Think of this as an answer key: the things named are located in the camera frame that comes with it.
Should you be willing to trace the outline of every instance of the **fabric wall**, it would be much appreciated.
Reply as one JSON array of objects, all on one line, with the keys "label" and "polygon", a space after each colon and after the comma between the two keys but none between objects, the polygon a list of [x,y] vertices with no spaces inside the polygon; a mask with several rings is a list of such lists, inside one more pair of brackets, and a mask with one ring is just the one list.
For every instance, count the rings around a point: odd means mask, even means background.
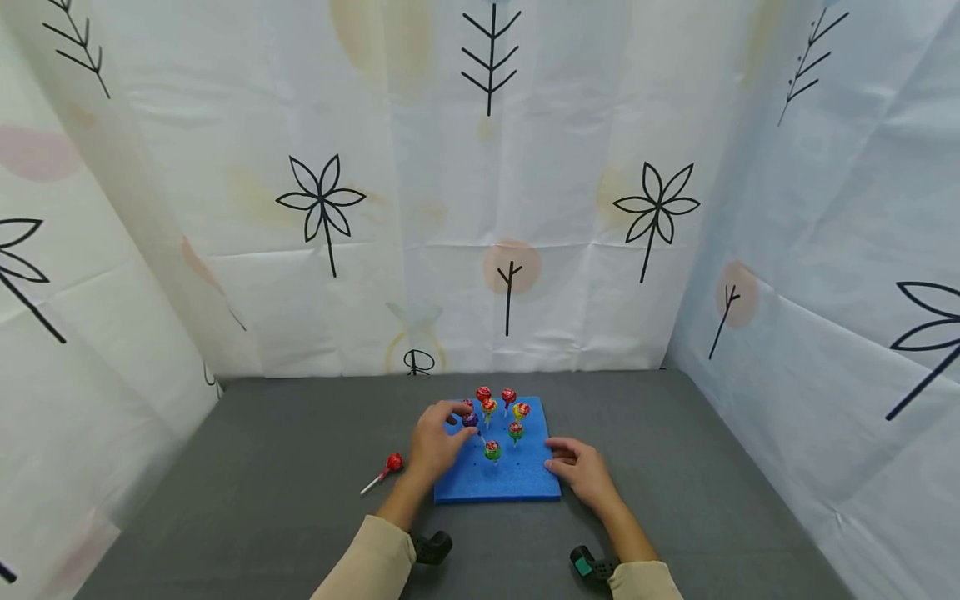
[{"label": "fabric wall", "polygon": [[[217,391],[6,25],[0,21],[0,598],[66,599]],[[63,106],[86,119],[69,99]]]},{"label": "fabric wall", "polygon": [[[754,5],[7,12],[51,93],[114,124],[75,139],[211,367],[300,376],[658,366]],[[40,26],[87,18],[86,48]]]},{"label": "fabric wall", "polygon": [[954,598],[960,8],[790,12],[669,355],[858,597]]}]

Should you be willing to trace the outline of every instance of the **blue foam board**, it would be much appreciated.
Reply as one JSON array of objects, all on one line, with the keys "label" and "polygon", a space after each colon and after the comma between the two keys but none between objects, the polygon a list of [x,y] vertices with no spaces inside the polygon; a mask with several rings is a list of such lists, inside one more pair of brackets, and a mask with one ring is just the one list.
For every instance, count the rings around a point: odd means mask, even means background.
[{"label": "blue foam board", "polygon": [[[499,463],[494,465],[487,460],[479,437],[468,440],[453,468],[434,486],[434,504],[560,500],[560,482],[543,467],[543,461],[551,456],[550,448],[543,443],[549,437],[543,405],[536,396],[517,401],[529,404],[530,414],[522,421],[523,439],[516,448],[507,429],[514,420],[514,404],[510,405],[509,417],[505,417],[503,400],[498,398],[490,429],[484,426],[483,413],[478,412],[477,416],[484,438],[497,440],[503,448]],[[479,403],[474,402],[474,410],[480,410]],[[451,434],[462,428],[459,420],[456,425],[446,426]]]}]

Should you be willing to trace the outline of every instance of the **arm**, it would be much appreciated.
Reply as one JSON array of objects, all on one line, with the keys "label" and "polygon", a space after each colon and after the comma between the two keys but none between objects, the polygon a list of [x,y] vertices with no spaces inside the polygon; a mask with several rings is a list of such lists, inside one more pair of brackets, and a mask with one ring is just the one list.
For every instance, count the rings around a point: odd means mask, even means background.
[{"label": "arm", "polygon": [[596,448],[570,438],[550,438],[550,472],[563,479],[600,518],[620,559],[610,578],[614,600],[683,600],[670,570],[623,502],[603,456]]},{"label": "arm", "polygon": [[397,600],[417,560],[407,532],[417,508],[457,459],[476,427],[447,435],[444,421],[472,409],[462,402],[438,402],[414,429],[410,461],[376,516],[367,516],[347,553],[333,567],[311,600]]}]

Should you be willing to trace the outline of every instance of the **person's left hand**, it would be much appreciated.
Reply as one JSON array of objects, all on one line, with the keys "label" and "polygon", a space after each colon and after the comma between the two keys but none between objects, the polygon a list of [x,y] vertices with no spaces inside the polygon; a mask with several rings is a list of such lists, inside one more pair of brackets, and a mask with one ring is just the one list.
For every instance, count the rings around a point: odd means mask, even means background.
[{"label": "person's left hand", "polygon": [[414,427],[407,474],[433,485],[453,467],[460,448],[478,430],[476,427],[464,427],[450,435],[446,433],[444,421],[453,425],[457,422],[454,415],[463,417],[472,412],[468,404],[456,400],[441,400],[427,408]]}]

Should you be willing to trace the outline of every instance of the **black flower drawing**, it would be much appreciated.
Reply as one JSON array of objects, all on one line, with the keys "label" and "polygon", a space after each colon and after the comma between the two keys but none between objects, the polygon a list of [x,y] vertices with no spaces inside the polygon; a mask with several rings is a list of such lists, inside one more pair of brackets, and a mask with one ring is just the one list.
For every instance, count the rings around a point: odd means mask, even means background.
[{"label": "black flower drawing", "polygon": [[220,384],[217,382],[217,376],[213,374],[213,371],[210,370],[210,367],[206,365],[206,361],[204,361],[204,383],[211,387],[216,386],[218,400],[224,396],[223,388],[221,388]]},{"label": "black flower drawing", "polygon": [[900,281],[897,283],[900,291],[910,301],[923,310],[938,317],[918,325],[901,335],[890,349],[901,352],[928,352],[952,348],[950,354],[931,371],[924,380],[910,391],[900,403],[894,407],[887,420],[893,420],[910,402],[920,395],[926,386],[947,370],[954,360],[960,356],[960,292],[940,283],[926,281]]},{"label": "black flower drawing", "polygon": [[[417,357],[420,357],[420,363],[417,364]],[[412,349],[403,355],[403,364],[410,368],[408,375],[429,375],[431,369],[437,365],[437,361],[433,359],[433,356],[430,356],[427,352],[423,350]]]},{"label": "black flower drawing", "polygon": [[94,60],[93,56],[90,54],[90,18],[86,19],[84,24],[84,32],[80,33],[80,28],[77,27],[77,22],[73,20],[73,15],[70,14],[70,9],[73,7],[73,0],[47,0],[50,4],[54,5],[64,14],[66,14],[66,19],[70,23],[70,27],[73,29],[73,35],[64,32],[63,30],[57,29],[53,25],[48,23],[43,23],[43,26],[57,34],[58,36],[65,37],[74,44],[80,46],[81,50],[84,51],[86,56],[86,61],[78,59],[74,56],[71,56],[62,50],[58,50],[57,54],[64,57],[65,59],[72,60],[76,62],[79,66],[83,67],[87,71],[93,73],[97,76],[97,80],[100,82],[100,87],[104,89],[104,93],[107,94],[107,99],[110,98],[110,92],[107,90],[107,84],[104,83],[104,78],[100,75],[100,69],[104,64],[104,47],[97,46],[97,59]]},{"label": "black flower drawing", "polygon": [[720,341],[720,332],[723,331],[723,326],[727,322],[727,317],[730,315],[730,307],[736,301],[740,300],[740,295],[736,293],[736,285],[730,287],[728,285],[723,286],[724,299],[726,300],[727,307],[723,311],[723,319],[720,320],[720,326],[717,327],[717,334],[713,336],[713,346],[710,347],[710,356],[707,360],[713,360],[713,353],[717,350],[717,342]]},{"label": "black flower drawing", "polygon": [[507,60],[509,60],[511,56],[514,55],[514,52],[516,52],[517,50],[520,49],[519,46],[514,46],[514,49],[511,50],[510,52],[508,52],[508,53],[507,53],[507,56],[503,57],[502,59],[500,59],[500,60],[497,61],[497,62],[493,62],[494,56],[495,56],[495,54],[496,54],[496,40],[497,40],[500,36],[502,36],[502,35],[504,35],[505,33],[507,33],[507,30],[510,29],[511,26],[512,26],[512,25],[516,22],[516,20],[520,17],[520,13],[521,13],[521,11],[517,11],[516,14],[514,15],[514,18],[510,19],[510,22],[507,23],[506,25],[504,25],[503,28],[500,29],[500,31],[497,31],[497,30],[496,30],[496,4],[493,4],[493,5],[491,6],[491,17],[490,17],[490,28],[489,28],[489,29],[487,29],[486,27],[484,27],[484,26],[481,25],[480,23],[477,23],[476,20],[474,20],[474,18],[473,18],[472,16],[470,16],[469,14],[466,14],[466,13],[464,12],[464,19],[466,19],[466,20],[469,21],[474,27],[476,27],[477,29],[479,29],[479,30],[483,33],[483,35],[486,36],[487,39],[490,40],[490,53],[489,53],[490,58],[489,58],[489,60],[483,60],[483,59],[479,58],[478,56],[476,56],[475,54],[473,54],[472,52],[470,52],[470,50],[468,50],[467,48],[461,48],[461,50],[463,50],[464,54],[466,54],[466,55],[469,56],[470,58],[472,58],[472,59],[474,59],[475,61],[477,61],[477,62],[480,64],[480,66],[482,66],[484,69],[487,70],[487,83],[486,83],[486,84],[481,84],[480,82],[478,82],[478,81],[476,81],[475,79],[473,79],[473,78],[470,76],[470,74],[467,73],[467,71],[461,71],[461,72],[460,72],[461,75],[463,75],[464,77],[466,77],[467,79],[469,79],[474,85],[476,85],[477,87],[479,87],[480,89],[482,89],[484,92],[486,92],[486,94],[487,94],[487,116],[490,116],[490,113],[491,113],[491,105],[492,105],[492,103],[493,103],[493,94],[495,94],[495,93],[497,92],[497,90],[499,90],[501,87],[503,87],[503,85],[504,85],[506,82],[508,82],[510,79],[513,78],[514,75],[516,75],[516,69],[514,69],[514,71],[513,71],[510,75],[508,75],[507,77],[505,77],[499,84],[493,85],[493,73],[494,73],[498,68],[500,68],[501,66],[503,66],[504,63],[505,63]]},{"label": "black flower drawing", "polygon": [[333,227],[350,237],[350,223],[341,208],[359,204],[367,196],[355,189],[337,187],[340,181],[340,155],[334,155],[330,159],[319,179],[305,164],[292,156],[290,168],[303,191],[284,194],[276,201],[284,206],[306,211],[306,218],[303,219],[304,241],[312,240],[320,231],[320,226],[324,226],[326,247],[330,254],[330,271],[333,276],[337,276],[337,266],[333,262],[333,244],[330,243],[330,228]]},{"label": "black flower drawing", "polygon": [[840,23],[840,21],[850,16],[849,11],[844,12],[835,21],[833,21],[832,23],[830,23],[829,25],[821,29],[821,27],[823,27],[823,24],[824,24],[824,17],[827,16],[828,8],[829,7],[824,7],[823,11],[820,13],[819,20],[813,21],[812,23],[810,23],[810,26],[813,27],[813,32],[806,39],[806,51],[804,52],[804,55],[801,57],[797,57],[797,62],[799,62],[800,65],[797,67],[797,71],[793,74],[793,79],[791,79],[788,82],[790,84],[790,91],[786,93],[786,102],[783,104],[783,112],[780,113],[780,120],[777,123],[777,127],[779,127],[780,124],[783,123],[783,115],[786,114],[786,110],[790,106],[790,103],[793,102],[798,96],[803,94],[805,91],[809,90],[811,87],[813,87],[814,85],[820,82],[819,79],[815,79],[812,82],[803,85],[800,89],[797,89],[797,84],[800,82],[801,77],[809,73],[813,67],[817,66],[824,60],[828,59],[830,55],[833,54],[833,52],[827,52],[823,54],[820,58],[816,59],[814,62],[807,64],[806,60],[810,56],[810,49],[813,48],[814,44],[816,44],[818,41],[823,39],[823,37],[831,29],[836,27]]},{"label": "black flower drawing", "polygon": [[647,263],[650,261],[650,249],[654,245],[654,235],[659,235],[667,244],[673,244],[673,218],[693,212],[700,205],[699,202],[681,196],[690,176],[693,174],[693,163],[686,165],[673,178],[663,185],[660,173],[649,162],[643,163],[643,196],[627,196],[614,201],[613,204],[624,212],[636,215],[634,223],[627,231],[627,243],[639,239],[649,232],[647,253],[643,257],[643,271],[640,273],[640,283],[647,276]]},{"label": "black flower drawing", "polygon": [[0,282],[7,286],[14,296],[24,306],[34,313],[34,316],[40,321],[50,333],[57,338],[61,344],[66,344],[66,340],[60,335],[49,321],[40,313],[39,309],[27,299],[23,293],[13,285],[11,277],[31,281],[32,283],[50,283],[50,279],[44,275],[40,269],[30,264],[27,260],[20,257],[10,249],[30,238],[43,223],[39,219],[3,219],[0,220]]},{"label": "black flower drawing", "polygon": [[8,584],[12,584],[16,581],[16,574],[13,573],[3,561],[0,561],[0,579],[3,579]]}]

